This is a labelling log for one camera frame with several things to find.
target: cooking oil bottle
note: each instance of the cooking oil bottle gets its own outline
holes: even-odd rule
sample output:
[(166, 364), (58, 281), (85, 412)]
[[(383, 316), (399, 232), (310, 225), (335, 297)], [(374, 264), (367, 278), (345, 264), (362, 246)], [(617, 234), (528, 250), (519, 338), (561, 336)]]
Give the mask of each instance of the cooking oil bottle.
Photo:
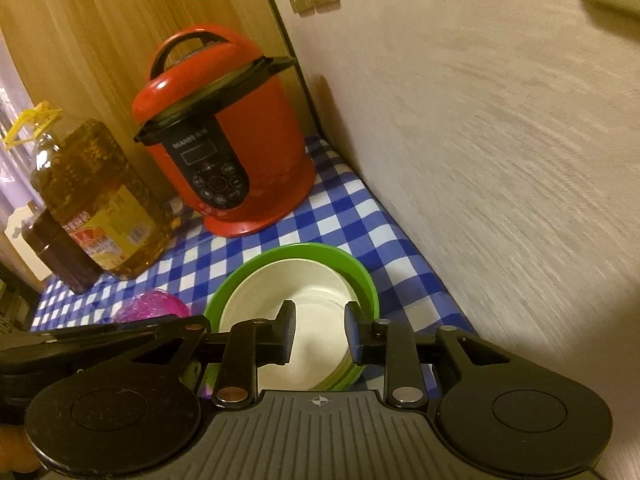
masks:
[(171, 217), (152, 195), (105, 124), (42, 102), (8, 133), (33, 124), (31, 185), (53, 218), (104, 270), (135, 278), (162, 254)]

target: red pressure cooker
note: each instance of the red pressure cooker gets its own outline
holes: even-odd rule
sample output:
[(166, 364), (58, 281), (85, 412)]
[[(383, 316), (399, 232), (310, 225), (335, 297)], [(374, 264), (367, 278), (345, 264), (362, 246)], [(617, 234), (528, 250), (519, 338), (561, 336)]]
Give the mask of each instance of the red pressure cooker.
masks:
[[(165, 67), (180, 43), (202, 47)], [(279, 72), (293, 57), (265, 57), (220, 25), (187, 28), (160, 47), (133, 101), (136, 136), (213, 234), (250, 234), (307, 195), (315, 169)]]

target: blue and white checkered tablecloth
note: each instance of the blue and white checkered tablecloth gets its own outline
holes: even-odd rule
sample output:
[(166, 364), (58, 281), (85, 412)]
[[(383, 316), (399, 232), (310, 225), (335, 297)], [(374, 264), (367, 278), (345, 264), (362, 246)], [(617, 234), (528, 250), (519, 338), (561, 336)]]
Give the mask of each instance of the blue and white checkered tablecloth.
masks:
[[(319, 137), (309, 137), (306, 148), (316, 165), (316, 181), (308, 198), (277, 224), (253, 235), (221, 238), (203, 227), (200, 215), (184, 208), (169, 248), (135, 280), (105, 274), (75, 296), (52, 277), (32, 330), (109, 322), (124, 301), (152, 288), (166, 290), (189, 305), (192, 314), (202, 314), (224, 279), (254, 256), (280, 245), (321, 242), (363, 263), (378, 289), (383, 317), (408, 320), (419, 333), (431, 333), (441, 324), (472, 332), (433, 269), (359, 177)], [(379, 386), (372, 384), (379, 374), (366, 370), (365, 381)]]

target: display screen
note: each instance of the display screen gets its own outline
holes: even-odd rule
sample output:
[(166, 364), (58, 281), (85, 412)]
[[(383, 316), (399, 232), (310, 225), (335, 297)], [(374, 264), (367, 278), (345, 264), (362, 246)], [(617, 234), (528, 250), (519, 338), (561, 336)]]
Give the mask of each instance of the display screen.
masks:
[(217, 152), (218, 150), (213, 145), (213, 142), (211, 142), (210, 140), (205, 140), (203, 143), (197, 144), (193, 148), (182, 152), (180, 156), (187, 166), (191, 166), (192, 164), (200, 162), (208, 156), (215, 155)]

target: yellow label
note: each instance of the yellow label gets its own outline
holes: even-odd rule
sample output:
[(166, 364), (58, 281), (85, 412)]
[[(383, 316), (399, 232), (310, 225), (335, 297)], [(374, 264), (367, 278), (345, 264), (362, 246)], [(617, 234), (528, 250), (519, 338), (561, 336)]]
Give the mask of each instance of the yellow label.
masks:
[(82, 211), (64, 227), (98, 265), (111, 270), (138, 250), (154, 225), (126, 186), (120, 186), (105, 209), (92, 217)]

